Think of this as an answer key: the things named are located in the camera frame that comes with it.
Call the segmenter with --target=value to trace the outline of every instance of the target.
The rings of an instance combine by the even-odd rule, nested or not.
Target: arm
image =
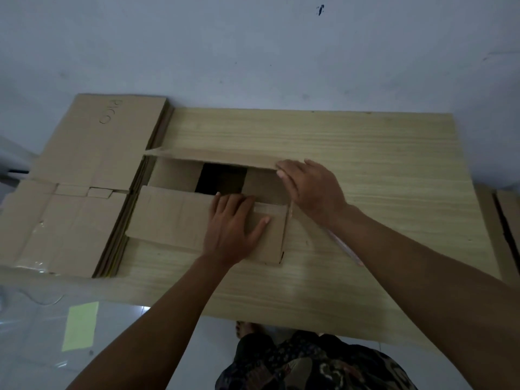
[[[345,202],[322,165],[278,163],[291,198],[361,258],[405,314],[475,389],[520,383],[520,293],[441,255]]]
[[[68,390],[164,389],[207,301],[228,270],[256,246],[269,218],[244,234],[254,197],[217,194],[210,208],[204,252],[152,308],[103,350]]]

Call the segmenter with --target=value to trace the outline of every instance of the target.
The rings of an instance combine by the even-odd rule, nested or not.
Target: forearm
[[[504,365],[518,362],[520,298],[516,291],[353,207],[331,228],[474,386],[478,375],[504,378]]]
[[[165,388],[202,310],[227,270],[212,257],[199,257],[146,314],[78,375],[69,389]]]

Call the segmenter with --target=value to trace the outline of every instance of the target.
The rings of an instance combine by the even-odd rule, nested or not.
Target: table top
[[[311,158],[335,173],[347,200],[367,215],[500,277],[449,114],[177,109],[164,146]],[[0,283],[150,306],[195,258],[130,240],[113,279],[2,268]],[[239,263],[204,314],[431,346],[368,270],[298,208],[288,224],[283,264]]]

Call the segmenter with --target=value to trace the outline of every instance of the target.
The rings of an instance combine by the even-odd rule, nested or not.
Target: person's left hand
[[[254,203],[254,196],[216,194],[210,206],[204,255],[215,255],[229,268],[249,256],[270,221],[269,216],[264,217],[249,235],[245,234],[245,218]]]

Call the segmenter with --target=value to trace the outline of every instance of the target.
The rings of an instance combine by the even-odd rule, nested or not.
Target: person's left arm
[[[103,350],[68,390],[165,389],[207,301],[228,270],[255,248],[269,218],[245,235],[254,197],[213,199],[204,251],[152,308]]]

